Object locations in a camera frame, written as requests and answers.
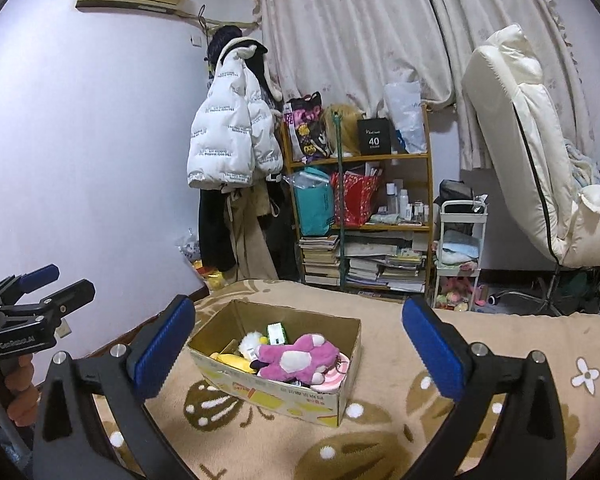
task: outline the beige blanket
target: beige blanket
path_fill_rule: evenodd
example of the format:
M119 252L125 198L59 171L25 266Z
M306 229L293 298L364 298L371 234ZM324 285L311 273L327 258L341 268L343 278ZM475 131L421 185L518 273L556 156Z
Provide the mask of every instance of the beige blanket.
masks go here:
M451 408L404 333L402 306L298 283L249 280L197 305L196 327L238 298L359 318L360 370L346 419L334 430L268 413L209 387L183 350L160 395L147 407L194 473L203 480L400 479ZM483 341L498 354L545 352L564 415L569 474L575 473L600 441L600 316L436 312L467 341ZM477 463L502 400L493 399L462 468ZM98 406L120 455L137 467L103 399Z

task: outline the curtain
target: curtain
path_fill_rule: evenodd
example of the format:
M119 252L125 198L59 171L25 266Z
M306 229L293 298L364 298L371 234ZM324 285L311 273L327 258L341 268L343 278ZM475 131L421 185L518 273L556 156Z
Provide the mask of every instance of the curtain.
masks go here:
M562 134L592 155L593 131L571 53L554 0L432 0L451 63L461 147L461 168L490 167L475 111L462 92L462 75L472 51L496 30L519 23L544 70L544 84L558 111Z
M453 83L430 0L261 0L264 44L286 100L319 91L375 116L385 83L420 79L443 107Z

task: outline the white leather chair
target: white leather chair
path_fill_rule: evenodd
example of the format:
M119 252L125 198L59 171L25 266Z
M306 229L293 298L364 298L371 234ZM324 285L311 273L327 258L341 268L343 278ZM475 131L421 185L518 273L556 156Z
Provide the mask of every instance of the white leather chair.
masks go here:
M577 189L573 183L542 68L519 25L497 31L474 51L462 86L477 112L510 214L556 265L543 298L519 296L552 307L561 266L600 266L600 186Z

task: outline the purple plush toy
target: purple plush toy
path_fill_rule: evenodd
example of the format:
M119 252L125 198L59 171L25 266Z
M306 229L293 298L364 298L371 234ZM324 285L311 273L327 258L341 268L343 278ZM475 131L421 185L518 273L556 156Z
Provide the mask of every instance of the purple plush toy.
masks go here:
M292 345L260 345L258 361L269 363L260 377L273 381L298 379L305 384L322 384L340 351L320 334L305 334Z

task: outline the teal bag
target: teal bag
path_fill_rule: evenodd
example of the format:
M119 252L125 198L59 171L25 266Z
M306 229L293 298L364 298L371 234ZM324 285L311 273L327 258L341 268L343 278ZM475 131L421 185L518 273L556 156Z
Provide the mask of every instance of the teal bag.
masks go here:
M306 168L310 173L329 179L329 175L315 168ZM333 188L328 182L324 186L301 189L294 187L298 221L302 236L324 236L333 224Z

